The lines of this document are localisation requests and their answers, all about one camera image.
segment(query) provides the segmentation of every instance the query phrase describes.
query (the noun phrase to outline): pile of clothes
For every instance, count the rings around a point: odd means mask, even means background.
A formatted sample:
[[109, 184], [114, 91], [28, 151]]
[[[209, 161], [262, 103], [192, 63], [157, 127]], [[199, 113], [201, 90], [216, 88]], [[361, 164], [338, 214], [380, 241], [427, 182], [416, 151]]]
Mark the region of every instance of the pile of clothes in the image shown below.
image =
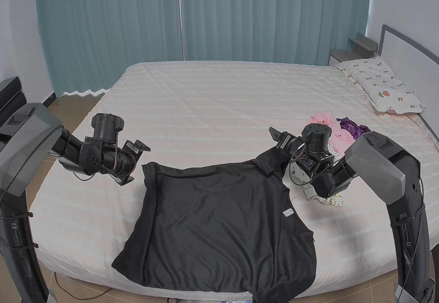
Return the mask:
[[[308, 124], [320, 123], [329, 126], [332, 129], [331, 137], [328, 142], [328, 151], [334, 155], [334, 162], [343, 158], [345, 151], [357, 140], [361, 135], [370, 132], [370, 129], [366, 125], [357, 125], [354, 121], [348, 117], [343, 119], [334, 119], [329, 113], [319, 113], [313, 115]], [[310, 178], [308, 175], [297, 165], [297, 163], [291, 163], [289, 173], [292, 180], [296, 184], [302, 185], [307, 199], [318, 199], [321, 203], [327, 204], [333, 207], [343, 207], [343, 197], [339, 194], [329, 197], [327, 199], [322, 198], [316, 194], [314, 187], [308, 182]]]

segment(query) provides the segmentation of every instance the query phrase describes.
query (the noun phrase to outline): tiled floor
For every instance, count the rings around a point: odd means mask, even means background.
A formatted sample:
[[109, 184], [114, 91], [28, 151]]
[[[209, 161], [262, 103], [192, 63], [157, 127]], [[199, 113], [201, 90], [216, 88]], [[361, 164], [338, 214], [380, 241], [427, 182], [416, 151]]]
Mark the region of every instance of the tiled floor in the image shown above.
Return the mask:
[[[80, 124], [88, 112], [102, 97], [100, 96], [62, 96], [50, 106], [50, 111], [60, 118], [64, 127], [69, 131]], [[40, 185], [46, 177], [49, 169], [52, 167], [54, 159], [47, 157], [41, 164], [30, 185], [26, 189], [28, 206], [30, 207]], [[74, 303], [78, 300], [70, 297], [63, 292], [55, 282], [54, 274], [46, 267], [41, 266], [46, 283], [53, 289], [59, 303]], [[431, 265], [431, 276], [434, 277], [433, 266]], [[78, 298], [88, 298], [99, 295], [107, 287], [97, 284], [91, 284], [76, 279], [65, 278], [57, 275], [58, 283], [71, 294]], [[293, 300], [294, 303], [380, 303], [394, 302], [393, 285], [397, 281], [396, 271], [384, 274], [354, 287], [340, 291], [329, 292], [312, 297], [298, 298]], [[3, 257], [0, 256], [0, 302], [1, 303], [19, 303], [20, 297], [14, 286], [11, 277], [6, 269]], [[156, 298], [113, 289], [106, 295], [92, 300], [96, 303], [165, 303], [165, 298]]]

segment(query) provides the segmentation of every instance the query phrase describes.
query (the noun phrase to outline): purple cloth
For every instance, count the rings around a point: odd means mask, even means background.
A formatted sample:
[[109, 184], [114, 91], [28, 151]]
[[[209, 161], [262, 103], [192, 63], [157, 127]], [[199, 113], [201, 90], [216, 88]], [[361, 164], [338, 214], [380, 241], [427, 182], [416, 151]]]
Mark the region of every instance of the purple cloth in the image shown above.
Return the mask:
[[370, 132], [370, 129], [366, 125], [357, 125], [354, 121], [350, 120], [348, 117], [343, 119], [338, 119], [340, 126], [343, 130], [348, 131], [354, 140], [357, 140], [361, 135]]

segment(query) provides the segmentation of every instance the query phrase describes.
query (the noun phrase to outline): black cylindrical motor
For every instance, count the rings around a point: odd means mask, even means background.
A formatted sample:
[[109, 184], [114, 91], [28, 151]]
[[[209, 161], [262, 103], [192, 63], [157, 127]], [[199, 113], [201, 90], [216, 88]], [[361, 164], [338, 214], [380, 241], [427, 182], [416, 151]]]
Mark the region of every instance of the black cylindrical motor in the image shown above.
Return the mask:
[[117, 134], [123, 130], [123, 126], [123, 119], [113, 114], [98, 113], [91, 119], [93, 138], [112, 145], [116, 144]]
[[332, 129], [323, 124], [308, 124], [302, 131], [304, 142], [308, 145], [307, 152], [313, 154], [325, 153]]

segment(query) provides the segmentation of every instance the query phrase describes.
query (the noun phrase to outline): bed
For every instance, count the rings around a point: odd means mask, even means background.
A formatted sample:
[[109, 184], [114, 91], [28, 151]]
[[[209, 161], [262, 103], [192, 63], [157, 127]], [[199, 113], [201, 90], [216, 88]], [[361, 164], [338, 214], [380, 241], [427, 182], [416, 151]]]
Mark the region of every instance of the bed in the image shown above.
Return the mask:
[[[421, 115], [376, 112], [363, 92], [335, 67], [255, 62], [139, 63], [97, 103], [74, 131], [92, 134], [98, 112], [120, 115], [119, 145], [139, 139], [151, 160], [176, 168], [254, 158], [274, 146], [268, 127], [300, 134], [309, 117], [329, 111], [390, 136], [421, 162], [430, 246], [439, 243], [439, 59], [383, 28], [380, 54], [427, 108]], [[186, 300], [249, 300], [248, 292], [178, 292], [143, 287], [111, 267], [139, 217], [142, 169], [118, 186], [97, 174], [79, 181], [55, 162], [32, 204], [38, 259], [58, 273], [125, 291]], [[349, 287], [396, 268], [385, 204], [359, 178], [343, 192], [342, 208], [308, 201], [288, 175], [284, 184], [303, 222], [314, 231], [317, 273], [302, 296]]]

